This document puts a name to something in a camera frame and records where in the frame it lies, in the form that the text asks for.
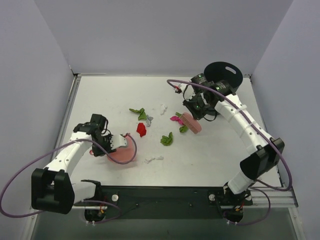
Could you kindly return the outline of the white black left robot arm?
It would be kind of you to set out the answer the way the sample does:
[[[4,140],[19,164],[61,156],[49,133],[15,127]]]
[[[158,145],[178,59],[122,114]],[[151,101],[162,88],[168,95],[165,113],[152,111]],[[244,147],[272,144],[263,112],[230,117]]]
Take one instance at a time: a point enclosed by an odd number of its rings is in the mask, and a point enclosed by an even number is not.
[[[67,214],[74,204],[86,200],[96,206],[104,199],[101,183],[95,180],[71,182],[70,176],[85,152],[95,157],[115,152],[127,146],[126,139],[111,133],[103,135],[108,120],[93,114],[89,122],[79,123],[58,155],[43,169],[31,175],[31,206],[35,210]]]

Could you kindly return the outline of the grey paper scrap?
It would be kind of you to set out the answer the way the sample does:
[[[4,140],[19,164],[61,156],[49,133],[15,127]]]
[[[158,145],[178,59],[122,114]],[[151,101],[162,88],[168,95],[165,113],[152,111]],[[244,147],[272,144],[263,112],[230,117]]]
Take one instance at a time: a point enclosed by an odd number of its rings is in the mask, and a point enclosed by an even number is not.
[[[150,126],[151,126],[153,119],[154,119],[154,118],[153,118],[152,116],[149,116],[148,114],[146,115],[146,126],[147,126],[147,127],[150,127]]]

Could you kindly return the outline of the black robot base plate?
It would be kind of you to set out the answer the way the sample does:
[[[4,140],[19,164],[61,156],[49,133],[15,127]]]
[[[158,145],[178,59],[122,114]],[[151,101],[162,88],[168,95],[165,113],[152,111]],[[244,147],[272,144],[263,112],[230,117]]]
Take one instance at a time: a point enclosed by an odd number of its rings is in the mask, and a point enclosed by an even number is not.
[[[220,219],[230,210],[238,217],[243,213],[237,206],[251,206],[247,190],[233,196],[222,187],[178,186],[102,186],[93,202],[78,202],[88,221],[108,219],[143,220],[207,220]]]

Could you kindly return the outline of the green and pink paper scrap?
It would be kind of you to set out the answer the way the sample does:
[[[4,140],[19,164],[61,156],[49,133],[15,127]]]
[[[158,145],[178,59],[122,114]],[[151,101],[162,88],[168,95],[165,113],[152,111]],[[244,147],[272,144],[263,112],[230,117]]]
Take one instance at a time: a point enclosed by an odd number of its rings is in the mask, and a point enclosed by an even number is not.
[[[182,116],[181,113],[176,112],[175,115],[170,118],[170,120],[173,122],[177,122],[180,125],[179,132],[183,134],[183,133],[186,133],[189,129],[181,120],[180,118],[181,116]]]

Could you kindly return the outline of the pink plastic dustpan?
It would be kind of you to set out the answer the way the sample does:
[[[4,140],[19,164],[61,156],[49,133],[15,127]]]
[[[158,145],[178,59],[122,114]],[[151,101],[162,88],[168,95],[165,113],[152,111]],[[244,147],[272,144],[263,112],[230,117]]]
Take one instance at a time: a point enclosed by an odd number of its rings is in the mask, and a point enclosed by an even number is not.
[[[128,143],[128,147],[122,147],[116,149],[116,152],[113,153],[107,153],[99,144],[94,142],[93,144],[97,145],[99,148],[101,148],[103,151],[105,151],[105,155],[110,161],[120,164],[120,165],[126,165],[131,162],[133,162],[137,155],[137,144],[135,140],[128,134],[123,135]]]

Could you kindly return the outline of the white paper scrap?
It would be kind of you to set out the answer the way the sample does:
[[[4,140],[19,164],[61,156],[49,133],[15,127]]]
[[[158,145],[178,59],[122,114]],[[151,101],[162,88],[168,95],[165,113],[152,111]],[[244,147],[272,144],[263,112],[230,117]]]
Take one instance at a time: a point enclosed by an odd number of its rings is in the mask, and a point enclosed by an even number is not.
[[[160,105],[160,115],[163,116],[165,114],[165,112],[167,111],[167,105],[165,104],[161,104]]]
[[[146,158],[145,159],[145,163],[146,164],[149,164],[153,161],[162,161],[164,159],[164,157],[162,155],[160,156],[153,156],[153,157],[149,157],[149,158]]]

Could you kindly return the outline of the white paper scrap back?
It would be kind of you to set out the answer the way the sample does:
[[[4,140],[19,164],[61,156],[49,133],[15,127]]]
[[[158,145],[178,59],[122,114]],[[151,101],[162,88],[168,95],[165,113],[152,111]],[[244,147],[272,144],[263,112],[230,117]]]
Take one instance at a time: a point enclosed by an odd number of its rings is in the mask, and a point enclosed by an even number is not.
[[[161,104],[160,105],[160,115],[163,116],[165,114],[165,112],[167,111],[167,105],[165,104]]]

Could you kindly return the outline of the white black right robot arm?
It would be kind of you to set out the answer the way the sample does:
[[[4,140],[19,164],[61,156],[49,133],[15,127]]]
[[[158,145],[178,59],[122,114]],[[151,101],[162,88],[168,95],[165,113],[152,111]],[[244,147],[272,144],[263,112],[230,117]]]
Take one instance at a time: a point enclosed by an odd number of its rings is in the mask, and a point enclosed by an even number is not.
[[[214,109],[216,115],[221,115],[242,140],[248,157],[240,162],[240,171],[225,185],[226,192],[234,196],[243,194],[259,177],[274,168],[280,160],[284,142],[274,139],[265,132],[242,104],[236,91],[241,80],[233,86],[225,79],[209,82],[203,74],[199,74],[190,82],[176,86],[176,93],[185,93],[189,86],[193,90],[183,105],[189,110],[182,120],[196,134],[201,131],[197,122],[207,115],[207,106]]]

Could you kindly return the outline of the white paper scrap front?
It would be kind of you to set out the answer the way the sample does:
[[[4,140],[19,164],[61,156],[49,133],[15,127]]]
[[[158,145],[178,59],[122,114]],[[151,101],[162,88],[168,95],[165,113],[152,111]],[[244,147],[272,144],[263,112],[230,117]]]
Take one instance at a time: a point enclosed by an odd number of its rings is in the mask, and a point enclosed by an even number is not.
[[[149,158],[146,158],[145,159],[145,163],[146,164],[149,164],[153,161],[162,161],[164,159],[164,157],[162,155],[160,156],[153,156],[153,157],[149,157]]]

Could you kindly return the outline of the pink hand brush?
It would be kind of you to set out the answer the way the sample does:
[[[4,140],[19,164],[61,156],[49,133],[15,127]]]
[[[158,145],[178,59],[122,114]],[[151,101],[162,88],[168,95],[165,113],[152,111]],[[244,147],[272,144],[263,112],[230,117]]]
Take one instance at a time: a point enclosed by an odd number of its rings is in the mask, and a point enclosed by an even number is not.
[[[184,112],[179,119],[182,123],[187,126],[194,134],[198,134],[202,131],[201,125],[197,120],[193,118],[193,116],[187,112]]]

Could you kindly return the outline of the red paper scrap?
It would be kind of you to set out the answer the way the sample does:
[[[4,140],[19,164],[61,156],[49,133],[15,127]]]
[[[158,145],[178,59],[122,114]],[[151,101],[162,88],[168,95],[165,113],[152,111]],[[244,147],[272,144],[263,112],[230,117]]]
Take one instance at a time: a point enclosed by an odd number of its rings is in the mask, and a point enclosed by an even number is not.
[[[136,128],[136,132],[142,138],[143,136],[145,136],[147,134],[146,126],[142,122],[139,122],[137,125],[137,128]]]

